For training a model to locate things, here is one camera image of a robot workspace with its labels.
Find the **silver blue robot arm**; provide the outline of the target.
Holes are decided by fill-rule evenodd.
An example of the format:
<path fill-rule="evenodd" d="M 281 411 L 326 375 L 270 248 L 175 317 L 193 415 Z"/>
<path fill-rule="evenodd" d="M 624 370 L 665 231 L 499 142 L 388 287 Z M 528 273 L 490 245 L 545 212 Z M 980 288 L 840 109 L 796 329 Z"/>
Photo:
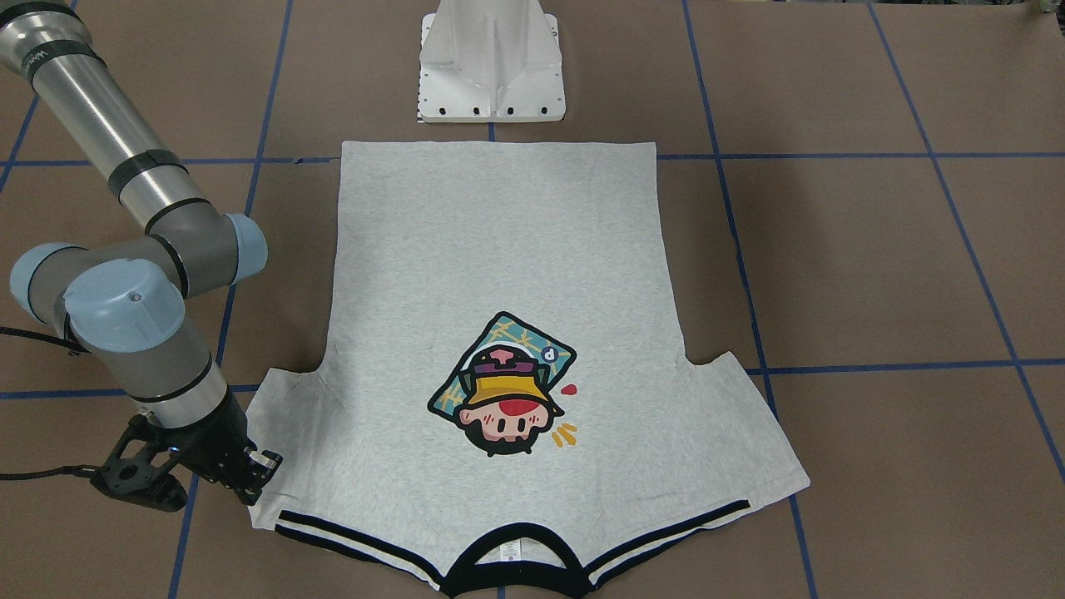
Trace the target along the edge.
<path fill-rule="evenodd" d="M 132 106 L 91 31 L 62 1 L 4 1 L 2 64 L 18 72 L 87 155 L 143 234 L 101 249 L 27 250 L 10 276 L 19 306 L 56 341 L 96 356 L 137 406 L 106 460 L 61 468 L 99 493 L 178 512 L 182 466 L 247 507 L 282 457 L 259 448 L 220 367 L 186 312 L 190 297 L 258 274 L 269 258 L 246 215 L 222 215 Z"/>

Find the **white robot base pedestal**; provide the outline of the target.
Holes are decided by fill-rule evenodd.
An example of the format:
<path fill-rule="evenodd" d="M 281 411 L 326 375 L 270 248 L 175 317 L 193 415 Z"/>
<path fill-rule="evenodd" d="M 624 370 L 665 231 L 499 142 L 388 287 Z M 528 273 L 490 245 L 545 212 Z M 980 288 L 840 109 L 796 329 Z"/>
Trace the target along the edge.
<path fill-rule="evenodd" d="M 562 122 L 562 64 L 558 20 L 539 1 L 442 1 L 421 22 L 416 117 Z"/>

